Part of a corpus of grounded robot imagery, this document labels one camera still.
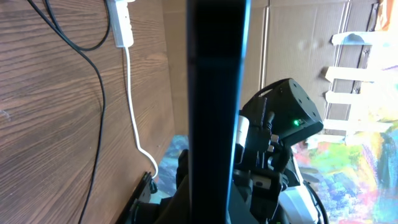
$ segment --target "green led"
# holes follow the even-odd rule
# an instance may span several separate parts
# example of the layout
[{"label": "green led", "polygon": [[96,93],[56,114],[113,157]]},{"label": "green led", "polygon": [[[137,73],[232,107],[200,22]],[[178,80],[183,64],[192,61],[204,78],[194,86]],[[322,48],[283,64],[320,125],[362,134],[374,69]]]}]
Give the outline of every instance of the green led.
[{"label": "green led", "polygon": [[293,123],[294,123],[294,125],[296,125],[296,126],[300,126],[300,121],[299,121],[299,120],[294,120]]}]

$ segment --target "brown wooden surface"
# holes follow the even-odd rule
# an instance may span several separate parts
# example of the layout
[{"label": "brown wooden surface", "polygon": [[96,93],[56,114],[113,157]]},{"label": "brown wooden surface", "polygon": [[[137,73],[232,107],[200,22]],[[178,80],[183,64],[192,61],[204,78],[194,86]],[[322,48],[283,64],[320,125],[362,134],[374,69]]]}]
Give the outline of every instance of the brown wooden surface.
[{"label": "brown wooden surface", "polygon": [[[42,1],[35,1],[44,9]],[[50,0],[66,35],[98,43],[101,0]],[[129,4],[133,103],[141,144],[159,162],[174,135],[160,0]],[[110,33],[87,55],[104,80],[103,147],[84,223],[114,223],[153,168],[134,144],[124,55]],[[24,0],[0,1],[0,223],[77,223],[97,147],[102,97],[93,68]]]}]

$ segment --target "black vertical bar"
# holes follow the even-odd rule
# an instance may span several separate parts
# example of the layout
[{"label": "black vertical bar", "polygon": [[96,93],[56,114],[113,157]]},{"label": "black vertical bar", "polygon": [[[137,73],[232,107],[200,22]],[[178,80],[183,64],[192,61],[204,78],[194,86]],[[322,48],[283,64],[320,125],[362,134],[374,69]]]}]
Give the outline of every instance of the black vertical bar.
[{"label": "black vertical bar", "polygon": [[250,0],[187,1],[191,223],[225,223]]}]

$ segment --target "wooden floor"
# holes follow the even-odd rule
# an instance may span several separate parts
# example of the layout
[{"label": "wooden floor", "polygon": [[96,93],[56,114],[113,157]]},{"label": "wooden floor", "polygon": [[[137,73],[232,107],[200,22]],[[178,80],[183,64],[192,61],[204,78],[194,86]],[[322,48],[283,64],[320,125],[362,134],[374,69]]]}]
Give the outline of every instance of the wooden floor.
[{"label": "wooden floor", "polygon": [[[36,4],[44,10],[41,0]],[[72,41],[94,46],[102,0],[50,0]],[[161,0],[129,3],[132,97],[141,144],[159,162],[174,135]],[[87,56],[103,76],[103,147],[84,223],[114,223],[139,179],[153,171],[137,151],[125,58],[110,33]],[[0,223],[77,223],[88,191],[102,97],[93,68],[25,0],[0,1]]]}]

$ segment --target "white power strip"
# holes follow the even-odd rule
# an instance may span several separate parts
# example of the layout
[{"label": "white power strip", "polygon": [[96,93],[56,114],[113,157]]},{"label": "white power strip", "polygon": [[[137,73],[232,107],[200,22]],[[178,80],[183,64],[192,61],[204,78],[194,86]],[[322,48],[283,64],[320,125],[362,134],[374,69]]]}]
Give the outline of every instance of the white power strip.
[{"label": "white power strip", "polygon": [[127,4],[134,0],[107,0],[116,47],[130,47],[134,43]]},{"label": "white power strip", "polygon": [[152,176],[154,179],[157,176],[159,168],[155,159],[143,148],[139,142],[138,128],[136,123],[136,118],[134,117],[134,109],[132,107],[132,96],[131,96],[131,65],[130,65],[130,53],[129,47],[133,45],[134,39],[132,37],[132,30],[130,24],[129,9],[127,8],[128,2],[133,2],[134,0],[107,0],[109,16],[111,20],[111,26],[113,30],[114,41],[116,47],[124,48],[126,52],[126,65],[127,65],[127,103],[129,105],[130,117],[132,129],[134,132],[134,137],[136,139],[136,146],[138,151],[143,153],[148,159],[153,163],[155,168],[155,174]]}]

